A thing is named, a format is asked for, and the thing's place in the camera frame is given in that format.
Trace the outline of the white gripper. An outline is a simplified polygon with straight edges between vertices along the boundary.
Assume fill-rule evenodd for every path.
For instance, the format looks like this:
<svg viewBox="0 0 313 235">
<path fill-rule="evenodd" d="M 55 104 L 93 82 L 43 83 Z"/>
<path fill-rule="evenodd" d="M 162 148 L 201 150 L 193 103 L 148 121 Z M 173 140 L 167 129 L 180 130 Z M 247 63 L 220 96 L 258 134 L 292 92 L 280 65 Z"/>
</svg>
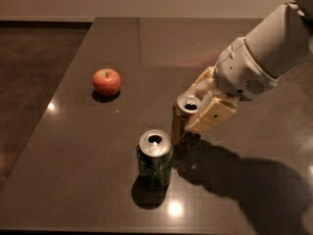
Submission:
<svg viewBox="0 0 313 235">
<path fill-rule="evenodd" d="M 201 97 L 212 96 L 216 80 L 218 88 L 243 101 L 255 100 L 276 87 L 278 79 L 266 72 L 250 53 L 246 40 L 237 38 L 218 57 L 214 67 L 208 67 L 189 87 L 188 92 Z M 185 129 L 203 134 L 230 118 L 237 110 L 233 103 L 213 97 L 208 106 L 191 117 Z"/>
</svg>

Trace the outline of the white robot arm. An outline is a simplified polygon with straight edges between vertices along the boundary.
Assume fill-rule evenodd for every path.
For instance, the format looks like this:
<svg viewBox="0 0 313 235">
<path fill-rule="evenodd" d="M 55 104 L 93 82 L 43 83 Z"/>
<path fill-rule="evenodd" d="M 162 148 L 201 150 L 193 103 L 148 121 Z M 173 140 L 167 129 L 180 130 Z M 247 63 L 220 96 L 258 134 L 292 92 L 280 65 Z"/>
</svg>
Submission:
<svg viewBox="0 0 313 235">
<path fill-rule="evenodd" d="M 185 129 L 202 134 L 231 117 L 241 100 L 273 89 L 288 70 L 312 60 L 313 0 L 277 8 L 244 37 L 232 42 L 189 90 L 201 97 Z"/>
</svg>

